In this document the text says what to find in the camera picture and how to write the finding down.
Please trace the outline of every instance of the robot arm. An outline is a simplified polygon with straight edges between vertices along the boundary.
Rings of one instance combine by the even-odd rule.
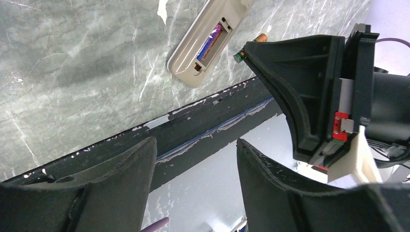
[[[245,63],[286,115],[294,159],[330,167],[361,126],[370,145],[399,148],[379,168],[410,159],[410,78],[374,67],[378,36],[356,24],[346,43],[330,35],[246,43]]]

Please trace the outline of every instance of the purple battery label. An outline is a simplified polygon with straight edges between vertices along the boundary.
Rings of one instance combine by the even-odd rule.
[[[201,49],[199,50],[198,55],[196,56],[197,60],[202,62],[204,61],[205,56],[208,54],[211,47],[215,44],[215,41],[218,39],[222,31],[222,25],[218,23],[215,29],[209,35],[208,39],[205,41],[204,45],[202,45]]]

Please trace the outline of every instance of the purple object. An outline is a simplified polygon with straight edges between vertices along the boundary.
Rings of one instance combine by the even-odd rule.
[[[207,50],[208,48],[215,44],[215,40],[219,37],[219,35],[222,33],[223,29],[222,29],[222,25],[221,24],[217,24],[217,26],[215,27],[215,29],[212,31],[212,33],[209,35],[208,39],[206,40],[206,42],[204,43],[204,45],[202,45],[201,49],[198,52],[198,55],[196,56],[197,60],[199,61],[203,61],[203,59],[205,58],[206,54],[207,54]]]
[[[164,217],[163,219],[152,223],[151,225],[145,227],[141,232],[154,232],[159,228],[163,227],[165,224],[169,222],[169,217]]]

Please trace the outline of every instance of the gray marble surface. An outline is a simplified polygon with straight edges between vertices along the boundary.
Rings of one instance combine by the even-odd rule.
[[[205,0],[0,0],[0,180],[252,77],[232,55],[270,41],[345,35],[370,0],[256,0],[213,73],[192,89],[167,71]]]

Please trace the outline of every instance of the white paint chip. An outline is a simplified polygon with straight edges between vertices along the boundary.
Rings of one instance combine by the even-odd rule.
[[[167,11],[166,11],[166,4],[168,0],[160,0],[158,3],[158,11],[157,15],[162,18],[164,24],[166,25],[166,18],[167,18]]]
[[[180,109],[178,109],[178,110],[173,111],[172,114],[175,115],[175,114],[177,114],[177,113],[179,113],[179,112],[181,112],[181,111],[183,111],[183,110],[186,110],[186,109],[188,109],[188,108],[190,108],[190,107],[196,106],[196,105],[201,104],[201,103],[204,104],[205,101],[206,101],[206,99],[202,99],[202,100],[200,100],[200,101],[195,102],[194,104],[186,105],[186,106],[184,106],[184,107],[182,107],[182,108],[180,108]]]
[[[136,130],[138,130],[138,129],[141,129],[142,127],[134,127],[133,129],[132,129],[132,131],[136,131]]]
[[[149,130],[150,130],[154,127],[157,127],[157,126],[162,125],[166,122],[169,122],[168,116],[169,116],[169,114],[166,114],[166,115],[162,115],[161,117],[158,117],[156,119],[153,119],[153,120],[147,122],[146,124],[144,124],[144,127],[148,127]]]
[[[211,137],[211,138],[212,138],[212,134],[213,134],[213,133],[215,133],[215,132],[216,132],[216,133],[219,133],[220,131],[229,129],[230,127],[232,127],[233,125],[235,125],[235,124],[238,123],[239,121],[243,120],[246,116],[249,116],[249,115],[252,116],[252,115],[254,115],[255,113],[257,113],[257,112],[263,110],[263,109],[268,105],[268,103],[269,103],[270,101],[271,101],[271,100],[267,100],[266,102],[261,103],[260,105],[254,107],[253,109],[251,109],[251,110],[248,111],[247,113],[243,114],[243,115],[242,115],[241,117],[239,117],[239,118],[231,119],[231,120],[225,122],[223,125],[221,125],[221,126],[220,126],[219,128],[217,128],[216,130],[209,130],[209,131],[207,131],[208,134],[203,135],[202,137],[198,138],[197,140],[191,141],[191,142],[189,142],[189,143],[187,143],[187,144],[184,144],[184,145],[180,146],[180,147],[177,148],[175,151],[173,151],[173,152],[171,152],[171,153],[169,153],[169,154],[166,154],[161,160],[158,160],[157,163],[165,163],[165,162],[168,162],[168,161],[170,161],[172,158],[177,157],[177,156],[179,156],[179,155],[185,153],[186,151],[188,151],[191,147],[193,147],[193,146],[194,146],[197,142],[199,142],[201,139],[206,138],[206,137]]]

